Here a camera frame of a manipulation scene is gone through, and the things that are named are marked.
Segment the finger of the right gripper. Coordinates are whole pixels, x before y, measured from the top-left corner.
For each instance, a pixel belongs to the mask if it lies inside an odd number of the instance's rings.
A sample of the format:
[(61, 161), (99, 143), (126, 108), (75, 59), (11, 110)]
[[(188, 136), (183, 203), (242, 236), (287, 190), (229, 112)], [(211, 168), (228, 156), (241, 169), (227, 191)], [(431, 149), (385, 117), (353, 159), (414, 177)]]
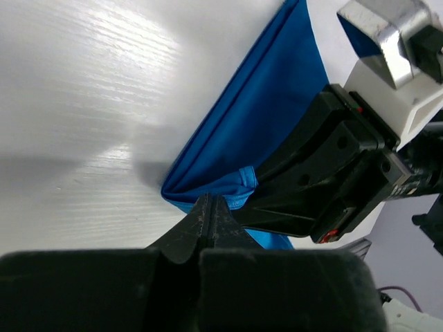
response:
[(350, 202), (335, 197), (331, 189), (317, 187), (250, 199), (233, 216), (245, 228), (331, 243), (339, 239), (350, 216)]

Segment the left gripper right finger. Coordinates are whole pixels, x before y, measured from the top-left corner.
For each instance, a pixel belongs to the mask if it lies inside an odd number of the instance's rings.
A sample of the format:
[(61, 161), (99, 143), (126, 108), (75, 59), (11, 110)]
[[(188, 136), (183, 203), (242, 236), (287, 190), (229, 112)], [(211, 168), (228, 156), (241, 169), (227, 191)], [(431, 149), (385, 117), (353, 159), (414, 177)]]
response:
[(386, 331), (368, 266), (346, 250), (211, 248), (201, 331)]

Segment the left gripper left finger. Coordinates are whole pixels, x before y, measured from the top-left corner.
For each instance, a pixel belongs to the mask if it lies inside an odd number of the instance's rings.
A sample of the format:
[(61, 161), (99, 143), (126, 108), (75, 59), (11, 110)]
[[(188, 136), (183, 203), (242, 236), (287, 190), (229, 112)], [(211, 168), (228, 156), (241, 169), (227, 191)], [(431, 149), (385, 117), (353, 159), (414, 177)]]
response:
[(212, 197), (142, 249), (12, 252), (1, 258), (2, 331), (196, 331), (199, 256)]

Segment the blue cloth napkin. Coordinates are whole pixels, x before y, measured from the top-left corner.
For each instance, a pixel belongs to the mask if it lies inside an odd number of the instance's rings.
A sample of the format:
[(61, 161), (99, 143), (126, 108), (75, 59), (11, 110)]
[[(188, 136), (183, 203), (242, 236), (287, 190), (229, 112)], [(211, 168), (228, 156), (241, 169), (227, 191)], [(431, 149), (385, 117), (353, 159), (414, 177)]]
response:
[(242, 208), (256, 169), (327, 84), (305, 1), (285, 1), (174, 161), (161, 196), (183, 212), (205, 193)]

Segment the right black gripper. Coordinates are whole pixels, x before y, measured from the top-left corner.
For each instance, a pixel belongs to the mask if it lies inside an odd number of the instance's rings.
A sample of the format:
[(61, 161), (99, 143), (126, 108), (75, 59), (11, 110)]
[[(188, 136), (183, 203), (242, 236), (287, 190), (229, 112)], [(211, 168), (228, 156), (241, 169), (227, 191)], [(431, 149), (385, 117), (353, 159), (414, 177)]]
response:
[(442, 192), (442, 125), (400, 146), (399, 135), (356, 91), (330, 84), (257, 169), (259, 208), (353, 211), (345, 233), (385, 201)]

